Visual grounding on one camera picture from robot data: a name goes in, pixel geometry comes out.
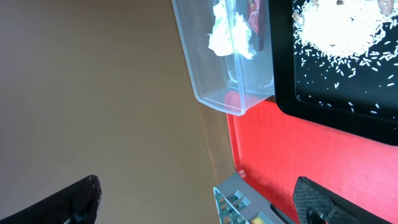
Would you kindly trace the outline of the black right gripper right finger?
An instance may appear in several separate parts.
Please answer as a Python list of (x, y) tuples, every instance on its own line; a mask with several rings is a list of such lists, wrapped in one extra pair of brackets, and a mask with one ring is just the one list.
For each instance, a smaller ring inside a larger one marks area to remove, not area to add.
[(389, 222), (353, 204), (316, 182), (299, 177), (293, 201), (300, 223), (388, 224)]

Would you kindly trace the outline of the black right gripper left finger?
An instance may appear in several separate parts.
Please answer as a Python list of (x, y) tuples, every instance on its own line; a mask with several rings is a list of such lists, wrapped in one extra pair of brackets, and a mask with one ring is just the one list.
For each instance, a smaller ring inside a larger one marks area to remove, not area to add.
[(61, 191), (1, 220), (1, 224), (95, 224), (101, 184), (89, 175)]

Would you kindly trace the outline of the yellow plastic cup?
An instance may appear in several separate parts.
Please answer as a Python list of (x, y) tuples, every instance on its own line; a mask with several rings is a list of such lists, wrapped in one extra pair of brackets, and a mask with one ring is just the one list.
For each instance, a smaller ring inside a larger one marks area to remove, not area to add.
[(250, 221), (250, 223), (251, 223), (251, 224), (266, 224), (265, 221), (262, 220), (260, 217), (253, 218), (253, 219)]

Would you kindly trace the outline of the rice food waste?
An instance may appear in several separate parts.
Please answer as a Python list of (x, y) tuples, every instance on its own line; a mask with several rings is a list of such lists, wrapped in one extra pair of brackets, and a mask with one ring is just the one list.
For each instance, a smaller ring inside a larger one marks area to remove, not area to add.
[(295, 95), (397, 119), (397, 1), (293, 2)]

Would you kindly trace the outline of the white napkin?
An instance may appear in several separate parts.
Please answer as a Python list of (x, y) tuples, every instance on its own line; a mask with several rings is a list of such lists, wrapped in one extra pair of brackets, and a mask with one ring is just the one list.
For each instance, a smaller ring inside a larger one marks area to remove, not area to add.
[(236, 1), (220, 0), (213, 6), (215, 23), (208, 34), (208, 48), (219, 57), (237, 53), (248, 60), (257, 54), (250, 43), (252, 29), (247, 19), (236, 10)]

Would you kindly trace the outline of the red candy wrapper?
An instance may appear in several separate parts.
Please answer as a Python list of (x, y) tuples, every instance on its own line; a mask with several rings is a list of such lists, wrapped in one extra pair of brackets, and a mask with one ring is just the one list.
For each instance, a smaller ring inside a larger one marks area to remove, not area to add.
[(257, 34), (258, 51), (264, 50), (265, 43), (265, 12), (264, 0), (248, 0), (249, 5), (249, 24), (252, 30)]

